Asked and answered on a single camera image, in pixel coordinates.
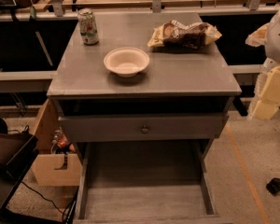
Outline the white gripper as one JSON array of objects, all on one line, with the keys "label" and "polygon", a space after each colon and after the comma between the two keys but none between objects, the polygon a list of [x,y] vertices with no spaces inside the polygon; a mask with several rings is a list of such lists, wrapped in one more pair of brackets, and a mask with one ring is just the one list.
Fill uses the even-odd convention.
[{"label": "white gripper", "polygon": [[270,71],[262,71],[261,74],[264,80],[253,116],[257,119],[271,119],[280,106],[280,65]]}]

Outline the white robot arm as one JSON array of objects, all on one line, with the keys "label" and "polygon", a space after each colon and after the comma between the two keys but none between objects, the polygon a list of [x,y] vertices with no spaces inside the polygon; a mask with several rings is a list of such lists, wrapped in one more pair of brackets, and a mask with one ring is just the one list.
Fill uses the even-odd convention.
[{"label": "white robot arm", "polygon": [[263,46],[266,53],[248,109],[249,116],[271,119],[280,108],[280,9],[268,23],[250,34],[245,43],[251,47]]}]

